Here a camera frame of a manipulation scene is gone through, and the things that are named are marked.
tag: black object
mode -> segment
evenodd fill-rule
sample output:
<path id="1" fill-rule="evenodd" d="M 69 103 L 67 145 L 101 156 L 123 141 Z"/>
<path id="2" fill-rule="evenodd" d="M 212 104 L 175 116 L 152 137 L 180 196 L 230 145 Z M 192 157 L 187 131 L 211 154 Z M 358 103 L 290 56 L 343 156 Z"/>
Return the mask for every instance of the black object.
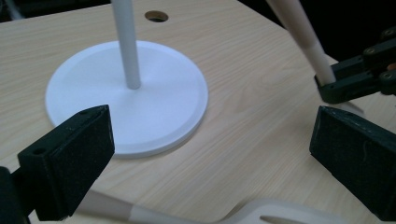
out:
<path id="1" fill-rule="evenodd" d="M 396 221 L 396 134 L 321 106 L 309 150 L 379 219 Z"/>
<path id="2" fill-rule="evenodd" d="M 324 102 L 336 105 L 378 91 L 396 94 L 396 70 L 387 69 L 396 62 L 396 26 L 384 31 L 381 41 L 362 55 L 332 65 L 334 83 L 321 86 L 315 78 Z"/>
<path id="3" fill-rule="evenodd" d="M 113 154 L 108 106 L 80 111 L 20 152 L 12 175 L 0 167 L 0 223 L 72 216 Z"/>

